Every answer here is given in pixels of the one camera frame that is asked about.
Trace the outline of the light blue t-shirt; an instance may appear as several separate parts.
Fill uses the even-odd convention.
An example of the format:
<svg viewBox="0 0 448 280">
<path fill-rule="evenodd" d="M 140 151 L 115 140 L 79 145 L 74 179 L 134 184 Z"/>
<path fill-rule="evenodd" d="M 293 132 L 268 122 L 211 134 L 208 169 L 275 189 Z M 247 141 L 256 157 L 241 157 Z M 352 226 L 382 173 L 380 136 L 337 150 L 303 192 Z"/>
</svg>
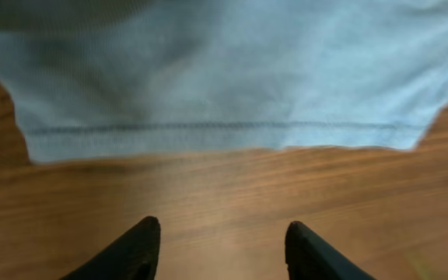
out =
<svg viewBox="0 0 448 280">
<path fill-rule="evenodd" d="M 413 149 L 448 104 L 448 0 L 0 1 L 35 162 Z"/>
</svg>

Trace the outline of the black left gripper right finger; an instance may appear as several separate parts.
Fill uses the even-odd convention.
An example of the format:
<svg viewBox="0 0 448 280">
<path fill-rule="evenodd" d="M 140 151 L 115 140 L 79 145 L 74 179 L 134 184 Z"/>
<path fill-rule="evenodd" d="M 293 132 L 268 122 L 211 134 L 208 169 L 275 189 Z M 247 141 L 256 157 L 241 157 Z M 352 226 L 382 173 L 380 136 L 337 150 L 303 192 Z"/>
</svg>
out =
<svg viewBox="0 0 448 280">
<path fill-rule="evenodd" d="M 290 280 L 375 280 L 299 221 L 286 231 L 285 263 Z"/>
</svg>

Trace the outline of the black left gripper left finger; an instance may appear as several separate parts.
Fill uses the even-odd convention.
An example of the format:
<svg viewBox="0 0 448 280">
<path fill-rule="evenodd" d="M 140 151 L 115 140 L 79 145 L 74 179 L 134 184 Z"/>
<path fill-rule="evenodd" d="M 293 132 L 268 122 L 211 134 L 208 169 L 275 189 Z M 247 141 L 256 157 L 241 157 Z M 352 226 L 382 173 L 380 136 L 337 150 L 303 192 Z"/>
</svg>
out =
<svg viewBox="0 0 448 280">
<path fill-rule="evenodd" d="M 62 280 L 154 280 L 161 226 L 147 216 Z"/>
</svg>

